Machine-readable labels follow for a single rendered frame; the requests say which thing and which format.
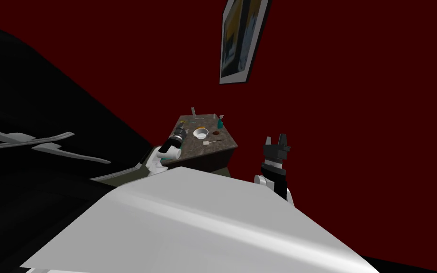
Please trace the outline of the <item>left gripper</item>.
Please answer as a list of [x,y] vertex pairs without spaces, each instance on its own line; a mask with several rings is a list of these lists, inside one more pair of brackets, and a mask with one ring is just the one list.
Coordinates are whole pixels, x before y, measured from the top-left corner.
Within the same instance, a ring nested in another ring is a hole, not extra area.
[[187,130],[183,129],[182,127],[177,127],[173,134],[171,135],[171,139],[175,139],[179,142],[183,142],[185,138],[187,137]]

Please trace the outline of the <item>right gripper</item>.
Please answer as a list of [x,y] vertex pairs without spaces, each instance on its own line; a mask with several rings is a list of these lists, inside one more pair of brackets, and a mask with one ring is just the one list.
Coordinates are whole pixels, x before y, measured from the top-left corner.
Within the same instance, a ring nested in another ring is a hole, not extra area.
[[287,159],[287,153],[290,151],[290,146],[287,146],[287,136],[280,134],[277,145],[272,145],[271,141],[271,137],[268,136],[265,145],[263,145],[265,160],[282,163],[283,160]]

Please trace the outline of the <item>dark stone counter cabinet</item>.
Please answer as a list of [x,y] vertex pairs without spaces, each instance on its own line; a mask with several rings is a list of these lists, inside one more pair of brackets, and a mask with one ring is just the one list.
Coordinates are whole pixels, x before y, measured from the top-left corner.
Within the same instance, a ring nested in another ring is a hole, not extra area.
[[[176,125],[185,121],[183,128],[188,131],[187,137],[182,143],[182,153],[179,159],[165,159],[161,163],[170,170],[176,167],[186,167],[203,172],[214,172],[226,168],[229,160],[238,147],[237,143],[225,127],[217,128],[218,115],[216,114],[197,114],[181,115]],[[197,139],[193,132],[199,127],[208,130],[208,135],[204,140]],[[214,131],[219,131],[219,135],[213,135]],[[203,141],[223,141],[203,145]]]

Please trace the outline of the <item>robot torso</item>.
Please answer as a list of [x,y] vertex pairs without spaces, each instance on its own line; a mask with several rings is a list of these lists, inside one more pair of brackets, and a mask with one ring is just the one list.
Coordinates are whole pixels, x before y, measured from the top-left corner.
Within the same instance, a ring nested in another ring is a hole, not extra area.
[[378,273],[269,188],[184,167],[113,189],[23,267],[47,273]]

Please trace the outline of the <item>framed wall picture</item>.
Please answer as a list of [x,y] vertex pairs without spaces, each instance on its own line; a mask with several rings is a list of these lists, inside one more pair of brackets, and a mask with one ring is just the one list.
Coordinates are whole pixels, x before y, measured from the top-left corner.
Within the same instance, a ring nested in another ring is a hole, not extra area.
[[219,84],[248,81],[273,0],[227,0],[222,16]]

